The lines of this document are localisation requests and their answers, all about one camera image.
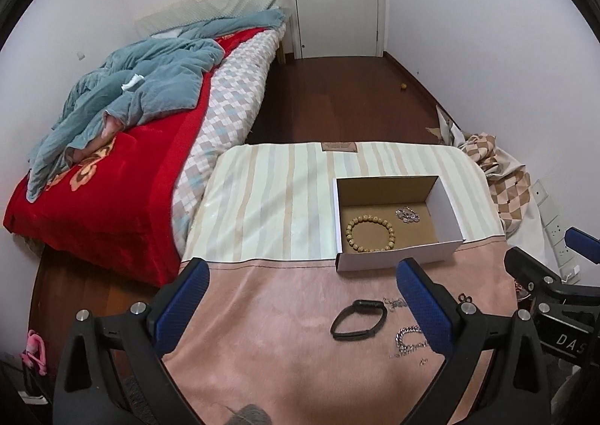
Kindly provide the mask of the small black earring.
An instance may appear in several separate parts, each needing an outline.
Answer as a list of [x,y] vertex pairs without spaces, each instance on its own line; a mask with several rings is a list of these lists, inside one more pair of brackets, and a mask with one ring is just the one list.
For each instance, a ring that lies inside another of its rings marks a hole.
[[472,297],[469,295],[466,295],[464,293],[461,293],[459,295],[459,301],[460,303],[471,303],[472,302]]

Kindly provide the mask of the black smart band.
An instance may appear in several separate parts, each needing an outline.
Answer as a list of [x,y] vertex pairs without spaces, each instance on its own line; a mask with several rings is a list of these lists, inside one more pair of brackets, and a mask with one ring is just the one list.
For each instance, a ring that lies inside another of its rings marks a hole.
[[387,322],[387,308],[380,300],[358,299],[343,308],[330,325],[338,342],[358,342],[375,337]]

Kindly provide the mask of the white power strip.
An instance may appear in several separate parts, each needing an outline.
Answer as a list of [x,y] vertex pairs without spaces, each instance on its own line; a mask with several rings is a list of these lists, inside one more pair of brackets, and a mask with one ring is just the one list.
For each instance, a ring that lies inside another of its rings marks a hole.
[[575,254],[564,242],[566,229],[561,222],[560,212],[540,180],[534,182],[531,192],[538,207],[545,237],[552,249],[558,273],[564,283],[576,284],[580,281],[581,268]]

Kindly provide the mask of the pink slipper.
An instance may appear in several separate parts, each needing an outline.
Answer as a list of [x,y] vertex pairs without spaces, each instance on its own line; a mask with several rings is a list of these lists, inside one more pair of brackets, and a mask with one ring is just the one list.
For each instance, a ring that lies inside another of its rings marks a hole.
[[42,337],[33,329],[27,332],[27,341],[20,358],[26,368],[37,371],[40,376],[47,374],[45,343]]

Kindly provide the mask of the beige checkered cloth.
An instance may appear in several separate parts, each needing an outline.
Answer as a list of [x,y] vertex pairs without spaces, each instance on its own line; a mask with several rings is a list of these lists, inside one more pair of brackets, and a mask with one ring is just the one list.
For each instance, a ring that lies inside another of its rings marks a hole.
[[472,135],[460,149],[483,171],[501,226],[507,237],[522,225],[531,203],[526,165],[498,147],[493,135]]

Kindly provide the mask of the white cardboard box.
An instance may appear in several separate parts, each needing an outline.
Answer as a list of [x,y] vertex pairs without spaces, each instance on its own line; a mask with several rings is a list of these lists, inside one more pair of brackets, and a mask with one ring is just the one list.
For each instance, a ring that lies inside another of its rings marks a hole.
[[339,177],[333,200],[339,273],[442,262],[465,241],[437,175]]

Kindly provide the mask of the red blanket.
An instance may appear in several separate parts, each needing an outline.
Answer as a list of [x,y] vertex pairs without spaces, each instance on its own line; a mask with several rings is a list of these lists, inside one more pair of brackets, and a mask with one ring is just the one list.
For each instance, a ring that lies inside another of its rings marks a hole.
[[[217,43],[227,55],[264,30],[220,36]],[[204,76],[192,110],[127,130],[108,120],[100,137],[77,150],[75,163],[33,203],[26,199],[27,170],[6,206],[4,227],[136,281],[156,287],[172,282],[183,254],[172,231],[174,187],[206,115],[216,68]]]

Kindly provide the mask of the white tube on quilt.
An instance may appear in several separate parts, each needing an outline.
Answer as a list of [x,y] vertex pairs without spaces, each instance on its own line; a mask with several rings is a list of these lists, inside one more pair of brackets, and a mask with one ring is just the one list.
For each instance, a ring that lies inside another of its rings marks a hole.
[[121,90],[123,92],[130,91],[130,90],[134,89],[139,83],[142,83],[143,81],[144,81],[143,75],[134,74],[128,82],[121,85]]

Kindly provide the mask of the checkered mattress sheet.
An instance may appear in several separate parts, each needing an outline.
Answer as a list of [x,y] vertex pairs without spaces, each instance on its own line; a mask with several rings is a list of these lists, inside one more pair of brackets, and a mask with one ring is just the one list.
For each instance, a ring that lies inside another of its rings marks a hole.
[[214,70],[207,112],[173,192],[172,231],[180,254],[218,158],[242,145],[254,124],[285,33],[285,25],[256,33],[235,46]]

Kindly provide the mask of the blue-grey quilt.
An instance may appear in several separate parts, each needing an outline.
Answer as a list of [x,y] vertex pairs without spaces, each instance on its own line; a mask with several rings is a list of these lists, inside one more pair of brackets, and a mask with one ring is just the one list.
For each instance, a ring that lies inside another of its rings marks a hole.
[[[200,101],[204,76],[224,60],[217,38],[252,28],[277,29],[284,12],[196,22],[175,37],[147,37],[113,51],[99,68],[83,75],[71,88],[62,114],[28,158],[25,198],[33,203],[46,185],[75,163],[77,150],[87,148],[115,120],[121,130],[192,110]],[[134,74],[144,81],[123,92]]]

